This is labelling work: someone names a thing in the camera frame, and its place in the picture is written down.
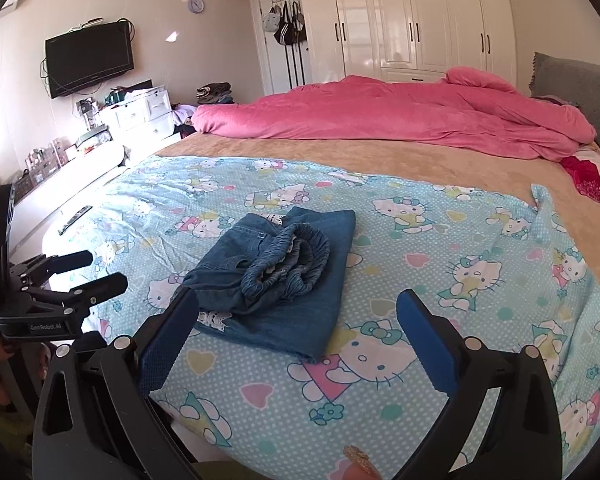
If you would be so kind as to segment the person's right hand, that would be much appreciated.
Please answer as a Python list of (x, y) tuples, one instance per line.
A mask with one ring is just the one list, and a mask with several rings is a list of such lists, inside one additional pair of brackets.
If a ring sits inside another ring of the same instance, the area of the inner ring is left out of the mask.
[(370, 461), (370, 458), (354, 445), (343, 448), (343, 454), (350, 462), (344, 471), (343, 480), (380, 480), (381, 475)]

